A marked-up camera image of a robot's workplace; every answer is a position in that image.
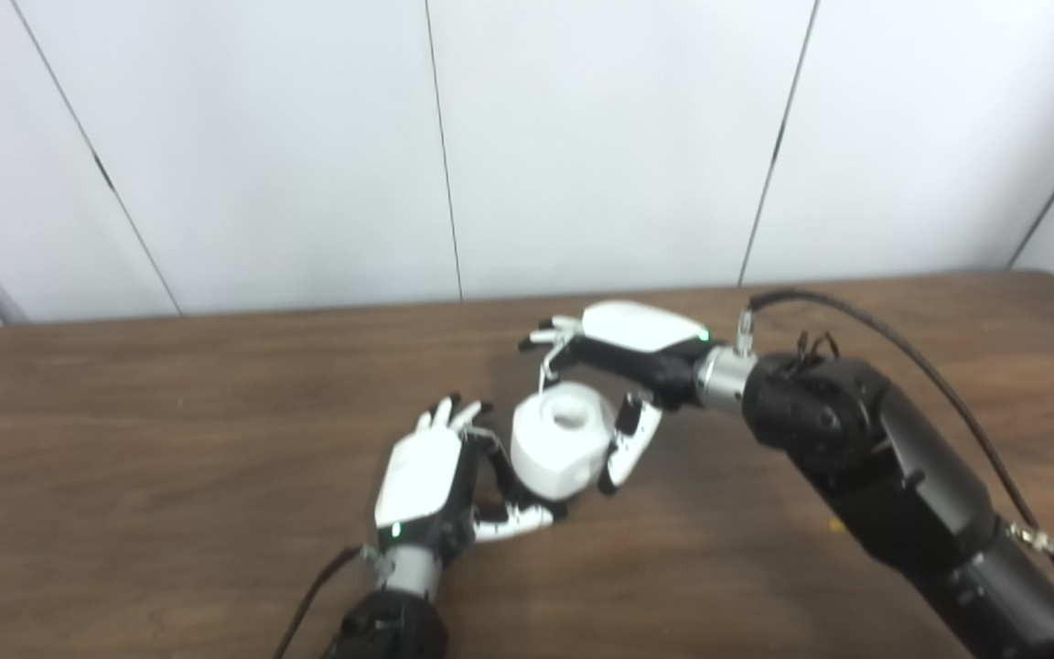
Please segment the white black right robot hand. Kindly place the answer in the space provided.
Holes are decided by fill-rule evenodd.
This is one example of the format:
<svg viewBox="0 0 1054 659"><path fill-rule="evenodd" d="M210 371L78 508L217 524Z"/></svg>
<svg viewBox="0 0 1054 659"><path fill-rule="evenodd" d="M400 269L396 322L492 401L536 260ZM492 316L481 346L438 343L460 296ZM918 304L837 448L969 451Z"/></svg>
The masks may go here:
<svg viewBox="0 0 1054 659"><path fill-rule="evenodd" d="M543 350L539 384L559 384L578 364L633 384L618 410L598 490L618 492L648 450L665 413L697 405L697 370L716 347L700 322L636 301L599 301L580 318L552 316L520 340Z"/></svg>

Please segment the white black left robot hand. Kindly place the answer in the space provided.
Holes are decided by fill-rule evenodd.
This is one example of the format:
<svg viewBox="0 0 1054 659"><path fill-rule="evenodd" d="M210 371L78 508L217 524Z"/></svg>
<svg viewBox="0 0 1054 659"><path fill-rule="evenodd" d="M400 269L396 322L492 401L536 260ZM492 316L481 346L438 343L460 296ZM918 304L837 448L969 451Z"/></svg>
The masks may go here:
<svg viewBox="0 0 1054 659"><path fill-rule="evenodd" d="M470 546L534 534L568 516L564 502L528 491L509 451L479 416L487 401L448 394L393 445L376 498L380 553L427 549L447 564Z"/></svg>

